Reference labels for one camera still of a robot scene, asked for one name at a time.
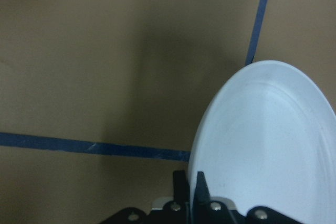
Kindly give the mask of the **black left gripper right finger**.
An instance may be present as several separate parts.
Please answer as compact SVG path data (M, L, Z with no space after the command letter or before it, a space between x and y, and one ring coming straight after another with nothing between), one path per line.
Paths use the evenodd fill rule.
M196 180L196 204L206 205L210 202L210 194L203 172L197 172Z

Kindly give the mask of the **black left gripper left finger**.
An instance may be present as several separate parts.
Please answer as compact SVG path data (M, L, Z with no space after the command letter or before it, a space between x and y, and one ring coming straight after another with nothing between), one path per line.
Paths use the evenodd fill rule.
M190 200L190 187L184 170L173 172L173 199L175 202L185 203Z

